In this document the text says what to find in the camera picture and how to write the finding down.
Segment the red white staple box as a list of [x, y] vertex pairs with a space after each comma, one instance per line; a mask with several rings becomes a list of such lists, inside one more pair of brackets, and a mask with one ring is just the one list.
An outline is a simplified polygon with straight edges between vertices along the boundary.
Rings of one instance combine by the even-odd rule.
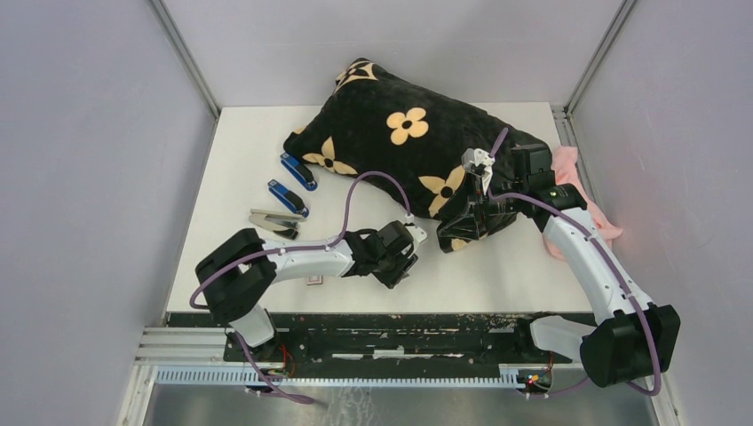
[[324, 283], [324, 277], [321, 275], [309, 276], [305, 281], [307, 286], [320, 286]]

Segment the grey beige stapler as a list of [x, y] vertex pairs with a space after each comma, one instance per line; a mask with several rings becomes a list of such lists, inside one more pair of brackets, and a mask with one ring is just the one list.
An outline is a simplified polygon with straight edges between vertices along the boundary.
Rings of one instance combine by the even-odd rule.
[[295, 213], [250, 209], [248, 220], [256, 227], [294, 241], [299, 236], [300, 224], [305, 222], [305, 217]]

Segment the blue stapler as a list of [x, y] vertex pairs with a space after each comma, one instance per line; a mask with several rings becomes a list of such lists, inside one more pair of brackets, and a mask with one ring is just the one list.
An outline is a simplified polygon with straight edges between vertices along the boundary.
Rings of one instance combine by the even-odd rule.
[[305, 205], [303, 199], [296, 193], [289, 190], [287, 186], [281, 184], [275, 179], [271, 179], [267, 182], [267, 189], [290, 212], [302, 217], [309, 216], [310, 210]]
[[287, 152], [283, 152], [280, 155], [280, 162], [304, 189], [312, 192], [318, 188], [318, 182], [314, 174], [298, 159]]

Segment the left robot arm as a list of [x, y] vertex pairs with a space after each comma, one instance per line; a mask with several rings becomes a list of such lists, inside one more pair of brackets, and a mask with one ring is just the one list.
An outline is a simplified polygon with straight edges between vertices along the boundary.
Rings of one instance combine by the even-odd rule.
[[[379, 230], [346, 231], [322, 241], [265, 240], [254, 228], [234, 234], [195, 268], [198, 289], [189, 303], [239, 333], [255, 359], [272, 359], [280, 347], [270, 315], [260, 305], [275, 283], [314, 276], [374, 276], [394, 288], [417, 260], [427, 238], [413, 223], [392, 221]], [[203, 296], [204, 304], [196, 299]]]

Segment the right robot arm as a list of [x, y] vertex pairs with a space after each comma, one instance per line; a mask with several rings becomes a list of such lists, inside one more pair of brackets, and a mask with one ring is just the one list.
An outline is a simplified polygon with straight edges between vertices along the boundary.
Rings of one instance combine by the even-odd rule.
[[626, 273], [598, 233], [586, 200], [573, 185], [557, 184], [546, 145], [517, 146], [511, 153], [511, 182], [494, 193], [493, 155], [480, 148], [464, 152], [458, 174], [466, 202], [437, 230], [443, 250], [455, 251], [488, 235], [499, 217], [521, 213], [532, 219], [569, 264], [595, 324], [554, 314], [532, 319], [512, 339], [515, 355], [535, 362], [555, 352], [581, 363], [600, 388], [626, 383], [658, 395], [681, 325], [677, 311], [657, 305]]

